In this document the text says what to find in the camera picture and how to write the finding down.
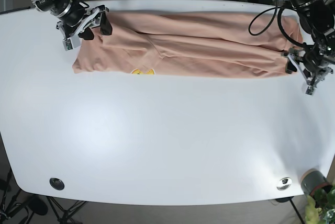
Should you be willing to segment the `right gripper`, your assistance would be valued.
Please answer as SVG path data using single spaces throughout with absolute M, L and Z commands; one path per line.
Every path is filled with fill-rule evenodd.
M 87 10 L 79 2 L 57 2 L 55 16 L 60 19 L 57 29 L 63 34 L 62 42 L 65 50 L 69 51 L 79 47 L 82 40 L 93 40 L 94 34 L 91 30 L 93 28 L 100 28 L 102 35 L 110 36 L 113 28 L 107 18 L 108 12 L 109 9 L 105 5 Z M 96 16 L 91 23 L 82 22 L 93 14 Z

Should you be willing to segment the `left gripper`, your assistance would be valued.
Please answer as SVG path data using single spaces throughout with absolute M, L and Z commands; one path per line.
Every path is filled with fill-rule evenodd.
M 293 74 L 299 72 L 304 75 L 307 88 L 306 95 L 313 95 L 318 83 L 325 80 L 328 74 L 334 74 L 334 58 L 327 54 L 332 54 L 332 50 L 324 51 L 318 43 L 307 44 L 305 42 L 299 45 L 299 49 L 289 48 L 282 52 L 287 62 L 285 73 Z

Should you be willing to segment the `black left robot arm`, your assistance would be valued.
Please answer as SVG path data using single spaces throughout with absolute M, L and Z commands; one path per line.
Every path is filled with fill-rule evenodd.
M 324 0 L 289 0 L 289 4 L 275 5 L 271 20 L 276 20 L 282 35 L 293 44 L 284 52 L 287 58 L 285 72 L 299 72 L 306 83 L 307 95 L 313 95 L 317 85 L 328 74 L 333 74 L 334 65 L 334 9 Z M 291 38 L 282 25 L 282 13 L 289 9 L 299 16 L 302 29 L 311 35 L 313 44 L 300 43 Z

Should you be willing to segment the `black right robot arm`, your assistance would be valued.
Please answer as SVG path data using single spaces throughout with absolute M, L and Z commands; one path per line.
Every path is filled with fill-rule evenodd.
M 56 29 L 63 35 L 66 51 L 79 47 L 81 40 L 93 40 L 93 28 L 99 28 L 103 36 L 112 34 L 109 9 L 104 5 L 90 8 L 85 0 L 32 0 L 32 4 L 39 12 L 50 12 L 59 19 Z

